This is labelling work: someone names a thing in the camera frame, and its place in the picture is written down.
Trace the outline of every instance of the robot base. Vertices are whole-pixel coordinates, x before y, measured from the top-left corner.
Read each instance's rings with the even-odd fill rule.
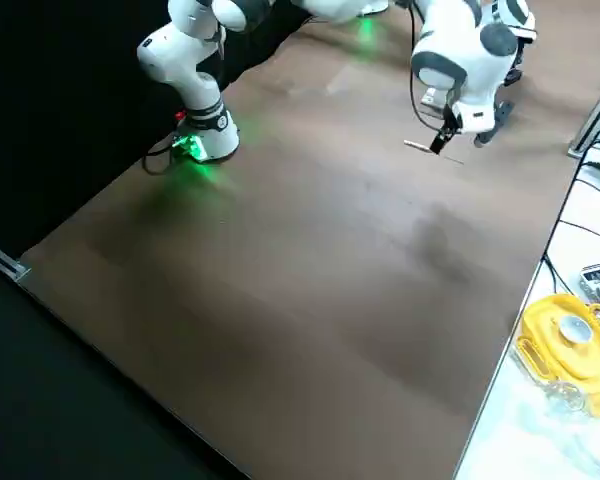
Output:
[[[501,102],[500,105],[497,106],[497,108],[495,109],[496,126],[488,132],[482,132],[476,135],[476,137],[473,139],[473,144],[476,147],[482,148],[491,140],[493,140],[493,137],[504,126],[505,122],[507,121],[507,118],[509,118],[509,115],[511,115],[511,112],[513,111],[513,106],[513,102],[508,101]]]
[[[221,163],[231,157],[240,145],[238,128],[231,113],[204,121],[187,117],[180,122],[172,144],[173,156],[196,163]]]

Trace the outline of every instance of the white table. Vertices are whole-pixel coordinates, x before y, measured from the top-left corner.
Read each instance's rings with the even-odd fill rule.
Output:
[[[583,162],[588,161],[600,161],[600,149],[591,149],[583,158]],[[600,188],[599,170],[583,167],[578,178]],[[560,219],[600,233],[600,193],[576,182]],[[579,273],[600,263],[600,238],[559,223],[548,254],[569,288],[588,303]],[[566,291],[559,280],[557,284],[558,292]],[[543,262],[537,267],[522,309],[552,293],[553,277]],[[558,411],[520,366],[513,345],[503,354],[456,479],[600,478],[600,419]]]

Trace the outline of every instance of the green led light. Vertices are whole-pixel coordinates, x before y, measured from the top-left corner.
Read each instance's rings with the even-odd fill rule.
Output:
[[[209,155],[207,155],[207,151],[204,149],[204,145],[202,145],[200,137],[196,135],[191,136],[191,144],[189,145],[189,155],[191,155],[198,161],[206,160],[207,158],[209,158]]]
[[[202,140],[197,135],[184,135],[178,137],[178,139],[173,142],[172,147],[179,147],[187,155],[199,162],[209,158],[209,154],[204,148]]]
[[[375,44],[375,28],[373,20],[370,18],[362,18],[358,28],[358,40],[364,46],[371,47]]]

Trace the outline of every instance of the metal frame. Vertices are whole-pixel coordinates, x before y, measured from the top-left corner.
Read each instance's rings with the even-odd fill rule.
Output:
[[[0,250],[0,271],[16,283],[29,273],[31,269],[14,260],[9,255]]]
[[[567,154],[570,157],[582,159],[587,149],[600,133],[600,99],[589,113],[584,125],[569,144]]]

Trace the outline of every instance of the brown table surface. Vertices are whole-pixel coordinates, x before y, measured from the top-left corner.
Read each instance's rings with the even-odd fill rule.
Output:
[[[600,0],[531,6],[492,145],[403,145],[432,138],[403,11],[364,46],[308,25],[228,91],[230,162],[132,167],[27,253],[26,286],[255,478],[450,478],[600,94]]]

